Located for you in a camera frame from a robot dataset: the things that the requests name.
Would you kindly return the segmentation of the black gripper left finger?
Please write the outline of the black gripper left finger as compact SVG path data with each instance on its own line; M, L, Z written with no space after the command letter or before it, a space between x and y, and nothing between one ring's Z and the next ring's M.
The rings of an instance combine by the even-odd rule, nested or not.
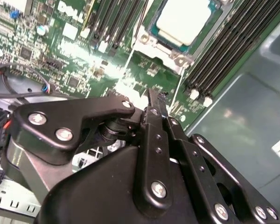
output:
M16 168L41 205L62 180L126 147L140 149L133 202L146 216L173 204L168 134L159 94L149 89L141 110L123 96L32 103L18 107L10 125Z

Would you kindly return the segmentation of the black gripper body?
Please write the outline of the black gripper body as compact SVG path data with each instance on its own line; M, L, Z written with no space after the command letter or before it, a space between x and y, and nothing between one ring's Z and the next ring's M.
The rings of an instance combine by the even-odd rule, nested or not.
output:
M178 164L171 162L174 201L159 218L142 214L133 202L140 149L126 147L59 182L46 196L37 224L205 224L189 197Z

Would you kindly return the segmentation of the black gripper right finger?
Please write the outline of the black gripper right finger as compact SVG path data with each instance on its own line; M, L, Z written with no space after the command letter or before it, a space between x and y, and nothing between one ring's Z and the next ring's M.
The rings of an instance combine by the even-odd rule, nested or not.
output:
M258 190L200 134L188 137L170 117L167 96L159 94L164 126L173 145L200 224L280 224L280 214Z

